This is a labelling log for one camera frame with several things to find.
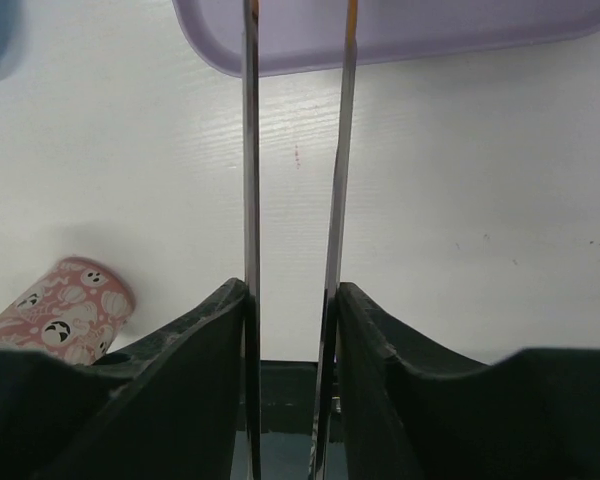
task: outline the metal strip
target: metal strip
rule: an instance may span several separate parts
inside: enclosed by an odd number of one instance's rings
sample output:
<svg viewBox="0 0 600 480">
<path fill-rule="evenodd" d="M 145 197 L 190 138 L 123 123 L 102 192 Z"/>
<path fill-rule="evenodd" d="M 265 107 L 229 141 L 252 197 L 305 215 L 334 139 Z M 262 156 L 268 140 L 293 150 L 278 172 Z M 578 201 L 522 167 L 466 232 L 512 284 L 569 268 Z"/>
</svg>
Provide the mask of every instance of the metal strip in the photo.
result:
<svg viewBox="0 0 600 480">
<path fill-rule="evenodd" d="M 331 197 L 331 220 L 327 246 L 327 271 L 322 303 L 322 330 L 320 333 L 320 358 L 313 418 L 313 438 L 309 466 L 309 480 L 325 480 L 327 475 L 327 445 L 331 420 L 331 402 L 336 354 L 337 306 L 336 293 L 340 286 L 344 216 L 349 176 L 349 150 L 353 120 L 353 98 L 356 76 L 356 27 L 358 1 L 349 0 L 345 40 L 342 92 L 340 97 L 340 124 Z"/>
<path fill-rule="evenodd" d="M 258 99 L 258 0 L 243 0 L 245 417 L 249 480 L 260 480 L 260 132 Z"/>
</svg>

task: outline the pink cup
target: pink cup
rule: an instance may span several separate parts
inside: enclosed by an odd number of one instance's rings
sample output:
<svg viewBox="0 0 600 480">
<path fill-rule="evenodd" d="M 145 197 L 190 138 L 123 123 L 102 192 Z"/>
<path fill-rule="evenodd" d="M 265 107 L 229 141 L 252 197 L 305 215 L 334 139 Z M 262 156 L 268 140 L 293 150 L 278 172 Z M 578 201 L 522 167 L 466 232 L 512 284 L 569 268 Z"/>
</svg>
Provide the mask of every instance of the pink cup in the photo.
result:
<svg viewBox="0 0 600 480">
<path fill-rule="evenodd" d="M 0 349 L 41 350 L 90 365 L 133 313 L 129 289 L 109 270 L 66 258 L 0 314 Z"/>
</svg>

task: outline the white wood grain surface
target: white wood grain surface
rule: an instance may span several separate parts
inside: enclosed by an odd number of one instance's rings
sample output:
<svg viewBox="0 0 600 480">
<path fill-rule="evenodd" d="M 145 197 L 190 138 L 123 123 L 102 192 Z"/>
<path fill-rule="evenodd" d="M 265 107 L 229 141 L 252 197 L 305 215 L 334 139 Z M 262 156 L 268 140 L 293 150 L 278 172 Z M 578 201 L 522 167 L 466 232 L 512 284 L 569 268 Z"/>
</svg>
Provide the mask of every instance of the white wood grain surface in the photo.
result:
<svg viewBox="0 0 600 480">
<path fill-rule="evenodd" d="M 10 1 L 0 311 L 91 257 L 138 298 L 121 346 L 242 276 L 240 81 L 169 0 Z M 339 84 L 262 81 L 267 359 L 317 358 Z M 349 192 L 343 279 L 423 333 L 600 347 L 600 34 L 360 68 Z"/>
</svg>

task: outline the lavender plastic tray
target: lavender plastic tray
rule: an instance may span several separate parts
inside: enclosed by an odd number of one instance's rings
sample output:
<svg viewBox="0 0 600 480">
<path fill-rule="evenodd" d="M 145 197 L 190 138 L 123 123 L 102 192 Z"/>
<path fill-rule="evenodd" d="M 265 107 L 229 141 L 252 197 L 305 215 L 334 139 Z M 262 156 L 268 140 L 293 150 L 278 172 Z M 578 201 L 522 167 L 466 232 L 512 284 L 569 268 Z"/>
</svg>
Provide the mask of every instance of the lavender plastic tray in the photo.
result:
<svg viewBox="0 0 600 480">
<path fill-rule="evenodd" d="M 173 0 L 191 46 L 240 75 L 242 2 Z M 347 0 L 261 0 L 262 75 L 340 66 Z M 359 63 L 531 45 L 600 30 L 600 0 L 360 0 Z"/>
</svg>

